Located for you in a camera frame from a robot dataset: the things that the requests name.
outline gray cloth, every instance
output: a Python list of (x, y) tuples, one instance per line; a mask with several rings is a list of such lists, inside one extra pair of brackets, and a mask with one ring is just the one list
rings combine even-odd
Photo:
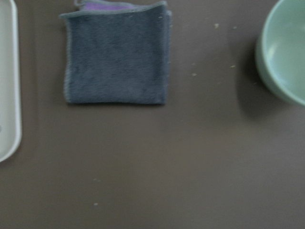
[(68, 103), (166, 102), (171, 12), (165, 1), (61, 18), (68, 32)]

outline plastic tray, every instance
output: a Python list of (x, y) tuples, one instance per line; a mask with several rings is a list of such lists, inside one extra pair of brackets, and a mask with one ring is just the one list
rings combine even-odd
[(21, 141), (17, 7), (0, 0), (0, 162)]

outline washcloth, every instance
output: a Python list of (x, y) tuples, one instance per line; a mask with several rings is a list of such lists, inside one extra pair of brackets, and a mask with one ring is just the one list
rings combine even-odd
[(166, 102), (171, 12), (165, 1), (83, 0), (79, 11), (60, 17), (68, 33), (68, 103)]

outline brown table surface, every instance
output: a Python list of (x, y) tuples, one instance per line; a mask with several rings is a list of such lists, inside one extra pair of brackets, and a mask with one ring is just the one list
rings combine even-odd
[(23, 139), (0, 164), (0, 229), (304, 229), (305, 109), (254, 65), (275, 2), (168, 0), (168, 104), (73, 106), (72, 0), (16, 0)]

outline folded towel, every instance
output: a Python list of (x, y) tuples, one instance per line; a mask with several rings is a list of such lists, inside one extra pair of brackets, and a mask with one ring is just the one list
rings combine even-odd
[(166, 102), (171, 12), (165, 1), (83, 0), (80, 11), (61, 18), (68, 32), (68, 103)]

